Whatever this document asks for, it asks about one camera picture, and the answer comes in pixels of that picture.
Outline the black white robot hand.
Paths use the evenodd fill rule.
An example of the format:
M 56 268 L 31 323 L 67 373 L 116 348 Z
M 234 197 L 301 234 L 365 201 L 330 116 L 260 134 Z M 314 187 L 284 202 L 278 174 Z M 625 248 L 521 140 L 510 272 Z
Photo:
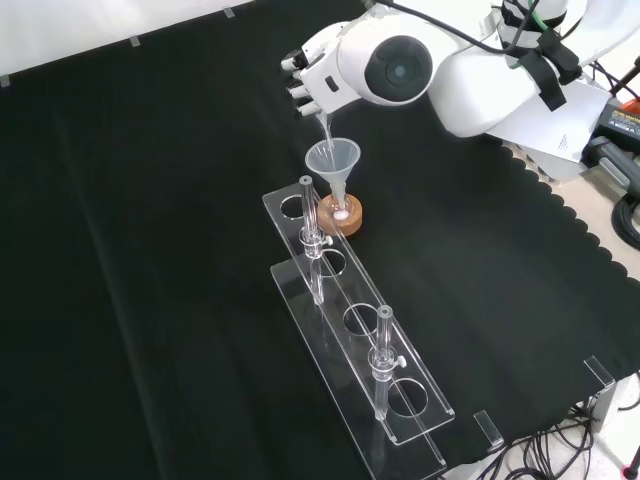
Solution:
M 281 71 L 292 79 L 287 92 L 296 102 L 299 116 L 332 114 L 360 99 L 340 72 L 338 62 L 343 31 L 348 25 L 338 22 L 323 28 L 281 60 Z

